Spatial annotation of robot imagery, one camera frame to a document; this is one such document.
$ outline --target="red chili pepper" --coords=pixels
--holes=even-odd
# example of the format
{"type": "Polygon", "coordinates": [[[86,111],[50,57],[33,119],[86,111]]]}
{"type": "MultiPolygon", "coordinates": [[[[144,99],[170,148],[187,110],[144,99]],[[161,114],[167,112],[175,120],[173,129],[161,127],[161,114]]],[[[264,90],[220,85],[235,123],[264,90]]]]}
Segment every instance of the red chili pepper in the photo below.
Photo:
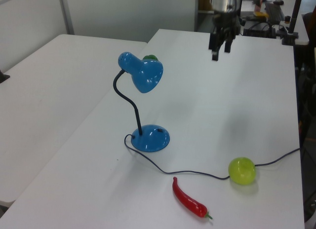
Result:
{"type": "Polygon", "coordinates": [[[186,195],[178,186],[178,179],[173,177],[172,189],[178,200],[186,206],[191,212],[199,216],[200,218],[210,218],[213,219],[207,211],[207,208],[197,202],[196,200],[192,199],[188,195],[186,195]]]}

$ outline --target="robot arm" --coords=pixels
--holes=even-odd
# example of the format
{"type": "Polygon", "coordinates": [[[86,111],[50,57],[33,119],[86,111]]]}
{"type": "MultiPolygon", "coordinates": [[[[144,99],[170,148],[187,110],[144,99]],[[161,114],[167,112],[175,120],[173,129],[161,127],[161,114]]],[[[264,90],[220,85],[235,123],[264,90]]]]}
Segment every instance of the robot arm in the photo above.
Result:
{"type": "Polygon", "coordinates": [[[225,52],[231,51],[231,45],[236,35],[240,33],[237,12],[241,0],[211,0],[214,9],[214,28],[210,34],[209,49],[212,50],[212,60],[218,60],[218,52],[225,42],[225,52]]]}

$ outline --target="lamp shade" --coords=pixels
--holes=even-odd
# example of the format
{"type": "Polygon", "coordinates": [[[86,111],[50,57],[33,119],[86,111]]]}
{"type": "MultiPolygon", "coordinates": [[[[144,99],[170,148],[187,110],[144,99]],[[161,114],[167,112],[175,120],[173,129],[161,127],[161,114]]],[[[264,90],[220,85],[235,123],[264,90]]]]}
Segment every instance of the lamp shade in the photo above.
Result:
{"type": "Polygon", "coordinates": [[[124,52],[119,56],[118,65],[131,74],[134,85],[141,93],[153,90],[163,73],[162,63],[158,60],[140,60],[130,52],[124,52]]]}

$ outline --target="lamp base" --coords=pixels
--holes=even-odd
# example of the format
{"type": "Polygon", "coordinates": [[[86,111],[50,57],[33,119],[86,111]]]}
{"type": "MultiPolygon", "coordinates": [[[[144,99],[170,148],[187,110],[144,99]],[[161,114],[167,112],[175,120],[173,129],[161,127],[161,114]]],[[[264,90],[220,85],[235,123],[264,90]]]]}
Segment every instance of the lamp base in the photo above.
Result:
{"type": "Polygon", "coordinates": [[[142,126],[143,134],[139,135],[138,129],[133,132],[135,138],[131,139],[131,143],[137,150],[143,152],[157,152],[164,149],[170,142],[170,136],[166,129],[154,125],[142,126]]]}

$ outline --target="black cable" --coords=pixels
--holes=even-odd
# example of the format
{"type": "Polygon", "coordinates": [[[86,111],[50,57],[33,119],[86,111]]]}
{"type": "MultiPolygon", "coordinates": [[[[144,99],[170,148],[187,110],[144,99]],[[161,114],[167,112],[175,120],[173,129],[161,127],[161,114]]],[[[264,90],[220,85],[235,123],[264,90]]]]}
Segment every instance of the black cable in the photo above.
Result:
{"type": "Polygon", "coordinates": [[[290,154],[292,154],[292,153],[295,153],[295,152],[298,151],[299,149],[300,149],[300,148],[295,149],[295,150],[293,150],[293,151],[290,151],[289,153],[284,154],[282,157],[278,158],[278,159],[275,160],[275,161],[272,161],[272,162],[269,162],[269,163],[263,163],[263,164],[256,164],[255,166],[267,166],[267,165],[271,165],[271,164],[273,164],[273,163],[276,163],[277,161],[280,161],[282,158],[284,158],[284,157],[286,157],[286,156],[288,156],[288,155],[290,155],[290,154]]]}
{"type": "MultiPolygon", "coordinates": [[[[135,136],[133,136],[133,135],[131,135],[131,134],[126,135],[125,138],[124,138],[124,144],[125,144],[125,146],[126,146],[128,149],[130,149],[130,150],[132,150],[132,151],[134,151],[134,152],[140,154],[142,157],[146,158],[148,161],[150,161],[156,168],[158,168],[158,169],[159,169],[161,172],[163,172],[164,174],[171,175],[171,174],[178,174],[178,173],[195,173],[195,174],[210,176],[210,177],[216,178],[216,179],[218,179],[218,180],[227,180],[227,179],[229,178],[229,176],[222,178],[222,177],[214,176],[214,175],[211,175],[211,174],[208,174],[208,173],[204,173],[204,172],[199,172],[199,171],[188,171],[188,170],[185,170],[185,171],[166,172],[166,171],[162,170],[156,163],[154,163],[149,157],[147,157],[146,155],[142,154],[141,152],[139,152],[139,151],[137,151],[137,150],[131,148],[130,146],[128,146],[127,143],[126,143],[126,138],[127,138],[128,136],[131,136],[131,138],[135,138],[135,136]]],[[[269,163],[264,163],[264,164],[256,164],[255,166],[267,166],[267,165],[276,163],[277,161],[281,160],[282,158],[284,158],[284,157],[286,157],[286,156],[288,156],[288,155],[290,155],[290,154],[292,154],[292,153],[294,153],[294,152],[296,152],[296,151],[298,151],[298,150],[299,150],[299,148],[298,148],[298,149],[295,149],[295,150],[293,150],[293,151],[291,151],[291,152],[289,152],[289,153],[287,153],[287,154],[285,154],[285,155],[283,155],[282,157],[278,158],[278,159],[275,160],[275,161],[272,161],[272,162],[269,162],[269,163]]]]}
{"type": "Polygon", "coordinates": [[[160,167],[158,167],[157,164],[154,163],[149,157],[147,157],[146,155],[142,154],[141,152],[139,152],[139,151],[137,151],[137,150],[135,150],[135,149],[129,147],[129,146],[127,145],[127,143],[126,143],[126,138],[127,138],[128,136],[131,136],[132,138],[134,137],[134,136],[131,135],[131,134],[126,135],[126,136],[125,136],[125,139],[124,139],[125,146],[126,146],[128,149],[130,149],[130,150],[132,150],[132,151],[134,151],[134,152],[140,154],[140,155],[143,156],[144,158],[146,158],[148,161],[150,161],[156,168],[158,168],[158,169],[159,169],[161,172],[163,172],[164,174],[171,175],[171,174],[187,173],[187,172],[188,172],[188,173],[196,173],[196,174],[201,174],[201,175],[205,175],[205,176],[214,177],[214,178],[216,178],[216,179],[218,179],[218,180],[226,180],[226,179],[229,178],[229,176],[224,177],[224,178],[221,178],[221,177],[218,177],[218,176],[214,176],[214,175],[211,175],[211,174],[208,174],[208,173],[198,172],[198,171],[173,171],[173,172],[166,172],[166,171],[162,170],[160,167]]]}
{"type": "Polygon", "coordinates": [[[249,31],[250,31],[251,29],[253,29],[254,27],[256,27],[257,25],[259,25],[259,24],[261,24],[261,23],[267,23],[267,22],[259,22],[259,23],[256,23],[256,24],[252,25],[250,28],[248,28],[248,30],[247,30],[247,32],[246,32],[245,35],[248,35],[248,33],[249,33],[249,31]]]}

